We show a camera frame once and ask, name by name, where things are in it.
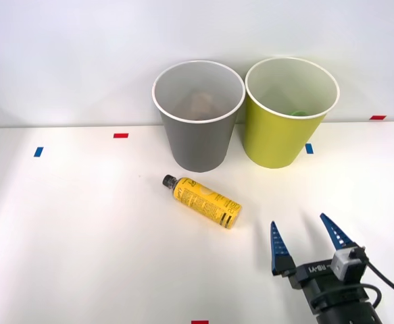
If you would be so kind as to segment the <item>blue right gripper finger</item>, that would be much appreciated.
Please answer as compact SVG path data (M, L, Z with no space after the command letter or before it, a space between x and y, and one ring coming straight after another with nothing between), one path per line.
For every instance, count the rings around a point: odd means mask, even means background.
M270 246L273 276L288 277L295 274L296 265L274 221L270 224Z
M326 214L322 213L320 218L330 236L335 250L356 247L356 243Z

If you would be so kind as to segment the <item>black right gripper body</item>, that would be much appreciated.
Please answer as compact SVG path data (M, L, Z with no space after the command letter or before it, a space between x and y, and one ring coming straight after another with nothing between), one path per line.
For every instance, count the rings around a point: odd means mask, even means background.
M302 290L314 315L373 315L365 285L360 281L366 266L350 265L344 279L330 268L331 260L296 265L289 276L291 287Z

